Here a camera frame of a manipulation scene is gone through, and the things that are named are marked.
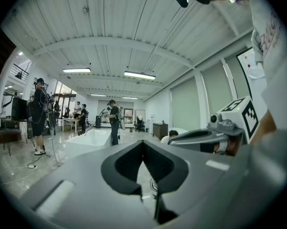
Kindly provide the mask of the person's right hand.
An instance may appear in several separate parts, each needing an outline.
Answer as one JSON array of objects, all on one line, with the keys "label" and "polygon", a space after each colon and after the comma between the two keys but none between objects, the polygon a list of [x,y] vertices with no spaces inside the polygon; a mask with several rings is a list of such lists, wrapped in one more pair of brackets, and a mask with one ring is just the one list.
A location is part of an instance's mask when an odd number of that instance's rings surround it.
[{"label": "person's right hand", "polygon": [[229,136],[227,140],[226,155],[236,156],[243,140],[243,135]]}]

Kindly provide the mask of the white whiteboard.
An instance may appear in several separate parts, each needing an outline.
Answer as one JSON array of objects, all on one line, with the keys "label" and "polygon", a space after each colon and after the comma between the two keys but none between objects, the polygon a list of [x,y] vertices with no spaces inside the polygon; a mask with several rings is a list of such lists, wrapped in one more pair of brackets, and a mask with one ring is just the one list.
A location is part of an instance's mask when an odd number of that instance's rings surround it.
[{"label": "white whiteboard", "polygon": [[248,82],[250,95],[253,101],[262,99],[262,91],[266,88],[266,77],[262,64],[256,62],[253,48],[240,54],[237,59],[240,61],[242,69]]}]

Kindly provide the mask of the black round disc bag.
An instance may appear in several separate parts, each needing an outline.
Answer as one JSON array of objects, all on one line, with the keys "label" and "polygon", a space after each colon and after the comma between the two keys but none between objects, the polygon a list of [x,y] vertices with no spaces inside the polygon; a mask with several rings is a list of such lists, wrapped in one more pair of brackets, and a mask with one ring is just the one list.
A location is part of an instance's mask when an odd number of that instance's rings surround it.
[{"label": "black round disc bag", "polygon": [[46,113],[46,120],[48,122],[48,127],[52,130],[55,131],[55,119],[53,117],[52,112],[48,111]]}]

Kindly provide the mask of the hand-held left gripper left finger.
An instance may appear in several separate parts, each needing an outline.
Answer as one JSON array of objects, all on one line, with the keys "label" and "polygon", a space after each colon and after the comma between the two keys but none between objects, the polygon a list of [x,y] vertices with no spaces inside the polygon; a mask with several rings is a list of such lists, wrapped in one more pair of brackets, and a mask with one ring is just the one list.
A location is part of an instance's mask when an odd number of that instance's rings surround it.
[{"label": "hand-held left gripper left finger", "polygon": [[41,178],[21,197],[60,229],[156,229],[137,174],[145,140],[85,153]]}]

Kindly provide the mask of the person's white printed shirt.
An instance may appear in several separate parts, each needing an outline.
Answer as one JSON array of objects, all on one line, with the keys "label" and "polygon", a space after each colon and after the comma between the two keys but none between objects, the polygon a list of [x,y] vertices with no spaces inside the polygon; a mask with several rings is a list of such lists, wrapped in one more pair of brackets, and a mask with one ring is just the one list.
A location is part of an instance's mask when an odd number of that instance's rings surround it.
[{"label": "person's white printed shirt", "polygon": [[287,129],[287,29],[267,0],[249,0],[256,62],[263,65],[266,88],[262,92],[278,129]]}]

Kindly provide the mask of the person's right forearm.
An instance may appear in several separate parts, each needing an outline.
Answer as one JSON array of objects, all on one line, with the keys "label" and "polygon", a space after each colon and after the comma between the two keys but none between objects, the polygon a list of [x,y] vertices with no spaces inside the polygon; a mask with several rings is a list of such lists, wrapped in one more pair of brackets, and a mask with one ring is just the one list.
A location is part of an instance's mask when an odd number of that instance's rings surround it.
[{"label": "person's right forearm", "polygon": [[273,120],[273,117],[270,111],[267,110],[265,115],[261,118],[259,127],[250,144],[252,145],[257,144],[263,136],[276,131],[276,129],[277,129],[276,124]]}]

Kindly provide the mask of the white bathtub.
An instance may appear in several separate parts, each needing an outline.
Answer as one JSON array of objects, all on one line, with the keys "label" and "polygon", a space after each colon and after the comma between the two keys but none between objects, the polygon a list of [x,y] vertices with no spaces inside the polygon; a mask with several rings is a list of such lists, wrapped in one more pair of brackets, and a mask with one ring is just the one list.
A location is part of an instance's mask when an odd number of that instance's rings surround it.
[{"label": "white bathtub", "polygon": [[108,148],[112,145],[111,141],[111,130],[92,129],[65,141],[67,158]]}]

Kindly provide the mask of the grey roller blind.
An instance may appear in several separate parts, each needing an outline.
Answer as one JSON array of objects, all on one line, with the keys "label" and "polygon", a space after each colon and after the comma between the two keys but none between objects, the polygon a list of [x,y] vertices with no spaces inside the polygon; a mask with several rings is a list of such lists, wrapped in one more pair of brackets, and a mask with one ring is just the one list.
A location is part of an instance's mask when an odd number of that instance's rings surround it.
[{"label": "grey roller blind", "polygon": [[192,131],[200,128],[200,106],[195,78],[171,89],[173,127]]},{"label": "grey roller blind", "polygon": [[226,63],[234,80],[237,97],[242,98],[250,95],[243,67],[237,57],[228,59]]},{"label": "grey roller blind", "polygon": [[233,97],[227,75],[221,62],[202,72],[210,114],[232,102]]}]

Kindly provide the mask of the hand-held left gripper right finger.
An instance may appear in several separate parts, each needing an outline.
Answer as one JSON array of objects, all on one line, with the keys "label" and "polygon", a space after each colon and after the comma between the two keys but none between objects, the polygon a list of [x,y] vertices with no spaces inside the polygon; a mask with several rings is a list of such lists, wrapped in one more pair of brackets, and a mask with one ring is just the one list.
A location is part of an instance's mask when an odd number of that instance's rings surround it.
[{"label": "hand-held left gripper right finger", "polygon": [[157,181],[153,228],[243,228],[238,193],[250,148],[235,157],[143,141],[143,157]]}]

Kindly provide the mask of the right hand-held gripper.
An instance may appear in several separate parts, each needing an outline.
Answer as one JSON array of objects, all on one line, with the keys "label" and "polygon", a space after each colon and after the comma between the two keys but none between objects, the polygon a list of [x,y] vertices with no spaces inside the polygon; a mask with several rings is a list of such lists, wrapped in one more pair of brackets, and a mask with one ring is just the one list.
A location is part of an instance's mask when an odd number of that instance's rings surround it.
[{"label": "right hand-held gripper", "polygon": [[[229,135],[237,129],[242,129],[248,144],[252,141],[258,126],[259,119],[250,96],[232,101],[222,110],[211,114],[208,122],[208,127]],[[208,128],[188,131],[170,139],[168,145],[192,151],[214,152],[216,144],[228,140],[227,135],[216,134],[216,130]]]}]

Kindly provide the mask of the dark wooden cabinet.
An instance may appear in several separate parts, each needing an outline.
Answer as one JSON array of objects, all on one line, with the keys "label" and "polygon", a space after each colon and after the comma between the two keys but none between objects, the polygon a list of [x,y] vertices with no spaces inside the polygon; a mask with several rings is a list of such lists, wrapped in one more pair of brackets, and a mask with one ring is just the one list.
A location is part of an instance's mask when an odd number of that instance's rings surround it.
[{"label": "dark wooden cabinet", "polygon": [[168,135],[168,124],[153,123],[153,136],[159,140]]}]

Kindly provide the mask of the black monitor on tripod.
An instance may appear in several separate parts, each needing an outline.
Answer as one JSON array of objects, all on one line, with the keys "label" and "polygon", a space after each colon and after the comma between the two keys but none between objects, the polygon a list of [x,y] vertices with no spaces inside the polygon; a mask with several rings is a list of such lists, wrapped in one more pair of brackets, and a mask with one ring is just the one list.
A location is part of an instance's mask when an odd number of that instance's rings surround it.
[{"label": "black monitor on tripod", "polygon": [[26,100],[18,97],[13,97],[11,107],[11,118],[13,121],[21,124],[26,143],[30,140],[35,147],[32,134],[31,117],[29,115],[29,105]]}]

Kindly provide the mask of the black office chair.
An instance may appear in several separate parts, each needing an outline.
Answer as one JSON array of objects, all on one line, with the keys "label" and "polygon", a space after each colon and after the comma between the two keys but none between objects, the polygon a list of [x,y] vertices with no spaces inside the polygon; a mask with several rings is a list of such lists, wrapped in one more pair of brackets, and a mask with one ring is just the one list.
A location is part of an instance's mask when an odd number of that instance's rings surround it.
[{"label": "black office chair", "polygon": [[141,115],[136,117],[135,131],[138,131],[138,132],[143,131],[143,132],[145,132],[144,120],[143,120],[143,117]]}]

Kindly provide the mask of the white table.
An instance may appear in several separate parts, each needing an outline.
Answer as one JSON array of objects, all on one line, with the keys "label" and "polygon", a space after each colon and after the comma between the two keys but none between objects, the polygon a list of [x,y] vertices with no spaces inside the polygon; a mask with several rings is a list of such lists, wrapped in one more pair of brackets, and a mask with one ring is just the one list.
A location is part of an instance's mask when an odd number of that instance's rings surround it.
[{"label": "white table", "polygon": [[65,122],[71,122],[71,128],[74,126],[74,131],[75,133],[77,133],[77,129],[78,127],[80,126],[79,125],[79,119],[75,119],[75,118],[62,118],[62,119],[59,119],[61,125],[62,125],[62,130],[64,130],[64,125],[65,125]]}]

